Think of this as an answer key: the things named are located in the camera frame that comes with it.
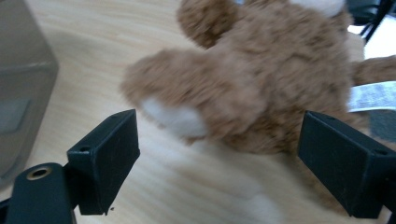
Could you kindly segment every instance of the stuffed animal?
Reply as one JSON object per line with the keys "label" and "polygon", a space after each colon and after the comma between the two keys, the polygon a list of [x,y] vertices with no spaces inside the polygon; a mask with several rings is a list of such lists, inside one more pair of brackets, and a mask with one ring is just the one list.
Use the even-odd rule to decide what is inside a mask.
{"label": "stuffed animal", "polygon": [[[129,67],[131,104],[190,140],[296,155],[304,112],[366,131],[348,113],[351,87],[396,80],[396,58],[350,63],[343,0],[184,0],[177,12],[199,49],[165,49]],[[315,188],[335,200],[316,179]]]}

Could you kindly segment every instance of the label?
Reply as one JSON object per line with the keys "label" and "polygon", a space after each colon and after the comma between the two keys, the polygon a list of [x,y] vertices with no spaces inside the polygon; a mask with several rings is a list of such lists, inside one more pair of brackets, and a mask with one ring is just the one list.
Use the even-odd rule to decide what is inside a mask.
{"label": "label", "polygon": [[353,87],[347,105],[349,112],[396,110],[396,81]]}

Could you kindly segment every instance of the brown plush toy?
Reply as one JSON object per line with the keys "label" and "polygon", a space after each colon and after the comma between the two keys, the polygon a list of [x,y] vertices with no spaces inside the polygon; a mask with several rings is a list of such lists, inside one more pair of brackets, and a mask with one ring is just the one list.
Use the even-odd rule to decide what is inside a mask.
{"label": "brown plush toy", "polygon": [[349,62],[343,0],[247,0],[242,6],[184,0],[177,15],[202,49],[167,49],[142,59],[128,69],[121,89],[186,139],[295,156],[306,110],[365,131],[366,118],[347,112],[351,87],[396,80],[395,57]]}

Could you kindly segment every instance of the light wood surface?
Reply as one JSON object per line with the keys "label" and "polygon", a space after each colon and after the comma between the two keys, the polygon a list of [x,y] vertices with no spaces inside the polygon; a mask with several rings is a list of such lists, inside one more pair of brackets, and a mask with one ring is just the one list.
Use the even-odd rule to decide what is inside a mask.
{"label": "light wood surface", "polygon": [[[67,162],[65,152],[111,114],[125,67],[163,48],[194,48],[178,29],[179,0],[28,3],[61,70],[28,167]],[[354,37],[355,58],[362,47]],[[251,155],[200,142],[187,146],[138,111],[141,157],[107,217],[78,223],[375,223],[323,208],[279,155]],[[10,189],[0,193],[9,196]]]}

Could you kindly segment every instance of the gray box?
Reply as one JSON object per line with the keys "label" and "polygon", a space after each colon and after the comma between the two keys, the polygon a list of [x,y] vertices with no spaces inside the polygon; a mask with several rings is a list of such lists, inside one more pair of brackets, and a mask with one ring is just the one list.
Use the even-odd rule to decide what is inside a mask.
{"label": "gray box", "polygon": [[0,0],[0,188],[24,169],[58,64],[22,0]]}
{"label": "gray box", "polygon": [[396,111],[376,110],[369,114],[373,136],[396,143]]}

